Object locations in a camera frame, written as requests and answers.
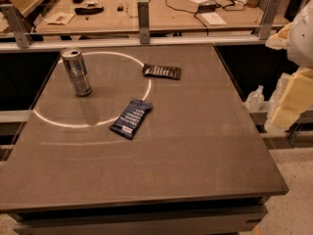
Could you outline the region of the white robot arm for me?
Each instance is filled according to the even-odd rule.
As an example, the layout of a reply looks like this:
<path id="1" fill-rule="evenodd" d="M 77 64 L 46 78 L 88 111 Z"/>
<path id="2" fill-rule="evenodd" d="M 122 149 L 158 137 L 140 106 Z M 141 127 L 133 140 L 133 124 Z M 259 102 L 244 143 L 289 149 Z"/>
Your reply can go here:
<path id="1" fill-rule="evenodd" d="M 284 133 L 313 106 L 313 0 L 301 8 L 292 23 L 266 41 L 272 49 L 286 49 L 298 65 L 291 75 L 283 73 L 269 100 L 265 130 Z"/>

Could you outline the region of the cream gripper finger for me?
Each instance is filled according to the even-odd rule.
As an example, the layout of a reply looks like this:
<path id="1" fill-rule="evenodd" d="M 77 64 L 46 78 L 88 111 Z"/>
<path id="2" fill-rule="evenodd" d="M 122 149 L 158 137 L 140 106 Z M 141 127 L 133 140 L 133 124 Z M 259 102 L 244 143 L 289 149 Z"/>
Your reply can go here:
<path id="1" fill-rule="evenodd" d="M 313 106 L 313 70 L 300 67 L 293 74 L 283 73 L 270 98 L 265 121 L 269 133 L 284 133 Z"/>
<path id="2" fill-rule="evenodd" d="M 265 42 L 265 46 L 274 50 L 286 49 L 291 30 L 291 23 L 286 24 L 274 35 L 271 35 Z"/>

